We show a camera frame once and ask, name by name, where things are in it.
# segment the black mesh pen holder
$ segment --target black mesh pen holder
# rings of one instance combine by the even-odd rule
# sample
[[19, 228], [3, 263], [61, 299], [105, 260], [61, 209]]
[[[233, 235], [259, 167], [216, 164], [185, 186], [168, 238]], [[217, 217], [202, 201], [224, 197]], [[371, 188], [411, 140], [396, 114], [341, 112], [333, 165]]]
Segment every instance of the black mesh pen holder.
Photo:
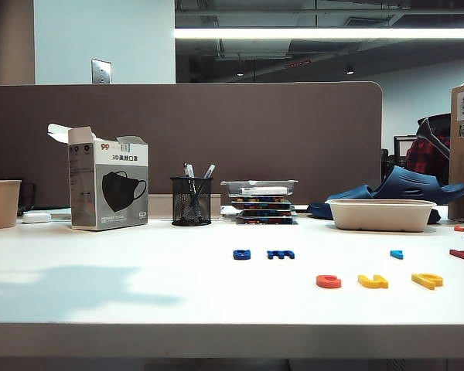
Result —
[[211, 181], [213, 178], [175, 176], [172, 180], [172, 224], [205, 226], [211, 223]]

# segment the ceiling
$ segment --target ceiling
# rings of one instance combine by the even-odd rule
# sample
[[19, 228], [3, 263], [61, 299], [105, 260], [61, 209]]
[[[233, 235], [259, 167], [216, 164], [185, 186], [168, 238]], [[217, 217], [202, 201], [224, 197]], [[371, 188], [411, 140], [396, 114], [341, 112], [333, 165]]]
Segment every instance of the ceiling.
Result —
[[[464, 27], [464, 0], [176, 0], [176, 28]], [[176, 40], [177, 82], [347, 80], [464, 58], [464, 42]], [[244, 76], [238, 77], [240, 70]]]

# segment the black face mask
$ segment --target black face mask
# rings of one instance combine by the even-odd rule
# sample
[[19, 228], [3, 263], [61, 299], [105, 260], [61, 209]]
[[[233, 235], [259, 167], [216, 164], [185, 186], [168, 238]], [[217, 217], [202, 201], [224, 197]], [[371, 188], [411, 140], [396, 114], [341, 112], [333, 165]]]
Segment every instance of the black face mask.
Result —
[[[103, 176], [103, 181], [101, 182], [103, 196], [107, 204], [115, 212], [131, 205], [134, 200], [141, 197], [146, 191], [145, 180], [128, 178], [127, 172], [123, 172], [125, 176], [119, 175], [118, 173], [119, 172], [109, 172]], [[141, 182], [145, 183], [145, 188], [139, 196], [134, 197], [134, 191]]]

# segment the fluorescent light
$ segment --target fluorescent light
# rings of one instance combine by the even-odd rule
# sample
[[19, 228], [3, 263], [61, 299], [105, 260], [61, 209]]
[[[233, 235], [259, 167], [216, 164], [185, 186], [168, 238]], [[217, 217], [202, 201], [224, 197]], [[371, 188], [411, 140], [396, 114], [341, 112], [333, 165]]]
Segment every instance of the fluorescent light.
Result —
[[176, 39], [464, 39], [464, 29], [175, 29]]

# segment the slipper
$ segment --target slipper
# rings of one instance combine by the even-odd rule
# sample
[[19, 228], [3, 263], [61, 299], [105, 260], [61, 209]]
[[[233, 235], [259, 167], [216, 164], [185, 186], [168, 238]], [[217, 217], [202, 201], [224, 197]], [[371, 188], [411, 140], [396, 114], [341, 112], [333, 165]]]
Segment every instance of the slipper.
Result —
[[[328, 199], [421, 199], [445, 205], [464, 196], [464, 184], [440, 185], [433, 175], [411, 172], [394, 166], [391, 172], [374, 191], [368, 185], [360, 185], [349, 191], [331, 195]], [[310, 203], [308, 212], [322, 219], [333, 219], [327, 203]], [[432, 211], [428, 224], [440, 220], [437, 211]]]

